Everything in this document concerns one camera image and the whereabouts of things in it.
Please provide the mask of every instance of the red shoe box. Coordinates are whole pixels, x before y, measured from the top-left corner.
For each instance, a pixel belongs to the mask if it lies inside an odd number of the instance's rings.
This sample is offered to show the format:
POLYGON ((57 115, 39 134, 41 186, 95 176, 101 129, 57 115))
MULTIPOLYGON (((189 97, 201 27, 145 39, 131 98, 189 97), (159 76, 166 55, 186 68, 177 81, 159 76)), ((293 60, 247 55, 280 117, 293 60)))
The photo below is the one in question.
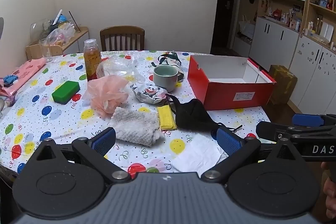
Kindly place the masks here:
POLYGON ((275 80, 249 58, 192 55, 188 81, 206 110, 266 105, 275 80))

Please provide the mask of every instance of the cabinet handle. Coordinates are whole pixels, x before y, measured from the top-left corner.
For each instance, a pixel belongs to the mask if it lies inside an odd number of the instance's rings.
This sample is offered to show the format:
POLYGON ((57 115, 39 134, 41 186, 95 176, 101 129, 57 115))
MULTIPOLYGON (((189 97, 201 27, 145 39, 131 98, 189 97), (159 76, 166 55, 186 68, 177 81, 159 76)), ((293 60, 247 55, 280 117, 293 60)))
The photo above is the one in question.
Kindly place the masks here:
POLYGON ((316 54, 316 57, 315 57, 315 61, 317 60, 317 57, 319 56, 319 52, 320 52, 320 49, 317 51, 317 54, 316 54))
POLYGON ((324 52, 321 54, 321 58, 320 58, 319 64, 321 64, 321 60, 322 60, 323 54, 324 54, 324 52))

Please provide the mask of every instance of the box label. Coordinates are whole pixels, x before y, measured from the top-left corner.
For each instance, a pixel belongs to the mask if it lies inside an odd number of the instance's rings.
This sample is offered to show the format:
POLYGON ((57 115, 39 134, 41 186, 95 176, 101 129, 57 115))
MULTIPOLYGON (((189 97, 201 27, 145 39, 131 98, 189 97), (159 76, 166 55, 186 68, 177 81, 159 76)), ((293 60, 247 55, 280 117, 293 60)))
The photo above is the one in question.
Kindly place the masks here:
POLYGON ((250 101, 254 94, 255 92, 237 92, 233 101, 250 101))

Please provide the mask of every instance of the tablecloth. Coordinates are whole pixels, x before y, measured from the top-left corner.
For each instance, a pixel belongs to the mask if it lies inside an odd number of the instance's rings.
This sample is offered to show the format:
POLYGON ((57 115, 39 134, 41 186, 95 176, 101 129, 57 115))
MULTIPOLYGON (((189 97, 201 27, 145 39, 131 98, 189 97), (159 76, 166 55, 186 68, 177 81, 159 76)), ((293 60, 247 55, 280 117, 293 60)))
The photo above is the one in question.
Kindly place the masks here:
MULTIPOLYGON (((152 83, 152 62, 158 63, 158 57, 165 52, 103 52, 102 58, 112 55, 119 58, 137 58, 137 69, 145 76, 146 82, 152 83)), ((189 102, 194 93, 187 81, 191 53, 178 52, 184 71, 184 80, 177 83, 172 92, 179 100, 189 102)), ((82 96, 86 90, 87 79, 83 54, 64 55, 46 64, 39 73, 33 76, 21 91, 19 99, 0 123, 1 165, 20 173, 31 154, 41 142, 51 137, 58 144, 71 143, 78 137, 91 138, 108 127, 109 120, 101 119, 90 108, 82 96), (55 103, 51 94, 65 81, 78 81, 80 91, 66 105, 55 103)), ((156 111, 155 105, 139 102, 130 94, 127 102, 121 107, 138 111, 156 111)), ((255 126, 260 121, 269 121, 261 107, 210 111, 210 116, 216 122, 222 122, 228 127, 243 127, 237 134, 244 138, 249 133, 255 133, 255 126)), ((147 170, 149 172, 176 172, 171 165, 171 159, 193 141, 198 132, 185 130, 163 131, 165 138, 153 147, 117 140, 105 158, 128 172, 147 170)))

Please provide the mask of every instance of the ceramic mug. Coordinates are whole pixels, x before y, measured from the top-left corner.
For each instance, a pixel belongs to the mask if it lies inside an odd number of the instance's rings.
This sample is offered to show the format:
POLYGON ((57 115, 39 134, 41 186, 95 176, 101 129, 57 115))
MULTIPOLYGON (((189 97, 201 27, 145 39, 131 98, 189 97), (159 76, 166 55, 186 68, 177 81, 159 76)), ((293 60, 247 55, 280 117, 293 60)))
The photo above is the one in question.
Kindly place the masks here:
POLYGON ((153 82, 156 86, 172 92, 176 87, 178 74, 179 71, 175 66, 159 65, 154 68, 153 82))

